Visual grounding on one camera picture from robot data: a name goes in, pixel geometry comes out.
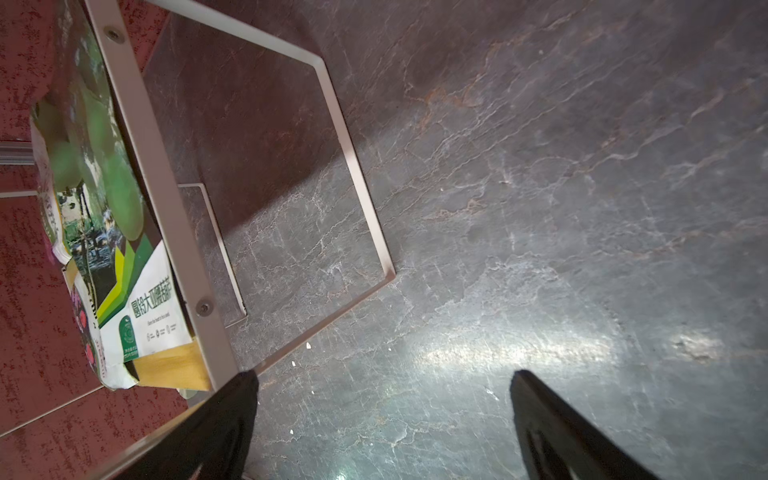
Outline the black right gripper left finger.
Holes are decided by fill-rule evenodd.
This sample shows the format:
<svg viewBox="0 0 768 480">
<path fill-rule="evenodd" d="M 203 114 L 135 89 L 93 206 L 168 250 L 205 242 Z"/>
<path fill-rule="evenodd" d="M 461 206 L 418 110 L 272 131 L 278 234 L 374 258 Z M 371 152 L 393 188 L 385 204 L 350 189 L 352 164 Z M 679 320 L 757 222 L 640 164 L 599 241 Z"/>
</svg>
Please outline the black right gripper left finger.
<svg viewBox="0 0 768 480">
<path fill-rule="evenodd" d="M 258 407 L 254 371 L 234 376 L 119 479 L 240 479 Z"/>
</svg>

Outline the white wooden two-tier shelf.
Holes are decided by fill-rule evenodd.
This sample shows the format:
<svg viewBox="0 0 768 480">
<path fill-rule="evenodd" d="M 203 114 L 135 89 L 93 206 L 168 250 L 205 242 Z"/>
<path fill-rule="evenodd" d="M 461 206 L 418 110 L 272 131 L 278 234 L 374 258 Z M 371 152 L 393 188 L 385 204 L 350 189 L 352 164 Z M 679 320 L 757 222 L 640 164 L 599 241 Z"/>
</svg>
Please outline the white wooden two-tier shelf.
<svg viewBox="0 0 768 480">
<path fill-rule="evenodd" d="M 171 283 L 181 291 L 182 304 L 190 316 L 197 336 L 202 360 L 213 387 L 210 396 L 212 397 L 241 371 L 220 319 L 210 276 L 189 224 L 179 185 L 172 171 L 142 75 L 128 36 L 124 32 L 125 25 L 120 8 L 114 1 L 89 1 L 86 8 L 103 54 L 119 116 L 140 170 L 140 178 L 146 187 L 151 209 L 166 244 L 175 274 Z M 258 376 L 380 288 L 379 285 L 371 287 L 251 370 Z M 158 446 L 160 441 L 188 419 L 202 403 L 121 452 L 95 473 L 95 478 L 119 479 L 117 475 L 120 472 Z"/>
</svg>

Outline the pink flower seed bag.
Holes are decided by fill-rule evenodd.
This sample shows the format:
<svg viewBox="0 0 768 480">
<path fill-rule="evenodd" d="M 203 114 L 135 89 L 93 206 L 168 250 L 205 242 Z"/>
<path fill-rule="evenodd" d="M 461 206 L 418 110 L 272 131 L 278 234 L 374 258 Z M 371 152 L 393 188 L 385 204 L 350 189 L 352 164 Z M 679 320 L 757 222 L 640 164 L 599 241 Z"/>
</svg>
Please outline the pink flower seed bag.
<svg viewBox="0 0 768 480">
<path fill-rule="evenodd" d="M 48 254 L 50 261 L 54 263 L 57 267 L 61 268 L 64 282 L 68 290 L 69 300 L 73 309 L 74 322 L 79 332 L 81 344 L 85 353 L 88 366 L 90 367 L 90 369 L 93 371 L 95 375 L 98 375 L 97 361 L 94 354 L 93 342 L 89 332 L 86 307 L 77 287 L 75 286 L 75 280 L 77 275 L 79 274 L 79 271 L 72 262 L 69 262 L 67 264 L 62 263 L 56 257 L 51 241 L 49 239 L 46 239 L 45 242 L 46 242 L 46 247 L 50 250 L 50 253 Z"/>
</svg>

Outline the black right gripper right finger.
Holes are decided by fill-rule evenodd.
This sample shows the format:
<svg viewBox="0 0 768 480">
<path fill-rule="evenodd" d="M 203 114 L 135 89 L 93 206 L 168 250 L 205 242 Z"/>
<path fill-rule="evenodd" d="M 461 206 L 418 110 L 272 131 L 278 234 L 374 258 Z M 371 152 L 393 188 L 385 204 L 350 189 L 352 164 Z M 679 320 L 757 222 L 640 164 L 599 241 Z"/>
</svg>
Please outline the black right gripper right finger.
<svg viewBox="0 0 768 480">
<path fill-rule="evenodd" d="M 514 425 L 530 479 L 654 479 L 529 370 L 510 384 Z"/>
</svg>

